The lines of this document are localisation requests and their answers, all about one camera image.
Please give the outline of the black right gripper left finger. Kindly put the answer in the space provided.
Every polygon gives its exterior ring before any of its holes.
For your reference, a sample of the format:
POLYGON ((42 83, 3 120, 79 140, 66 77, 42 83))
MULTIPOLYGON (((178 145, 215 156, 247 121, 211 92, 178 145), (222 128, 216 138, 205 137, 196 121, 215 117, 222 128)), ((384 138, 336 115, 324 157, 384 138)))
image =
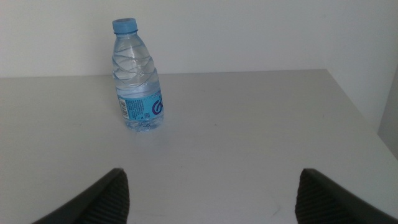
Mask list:
POLYGON ((120 223, 127 222, 130 207, 127 175, 114 168, 82 193, 35 221, 40 223, 120 223))

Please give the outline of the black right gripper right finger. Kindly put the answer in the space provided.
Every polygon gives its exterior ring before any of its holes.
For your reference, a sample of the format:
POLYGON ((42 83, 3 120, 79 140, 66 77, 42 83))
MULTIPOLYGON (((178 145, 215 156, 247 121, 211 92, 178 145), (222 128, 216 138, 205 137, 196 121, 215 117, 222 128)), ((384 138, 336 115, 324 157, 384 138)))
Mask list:
POLYGON ((303 169, 300 174, 295 216, 299 224, 397 224, 396 218, 355 196, 316 169, 303 169))

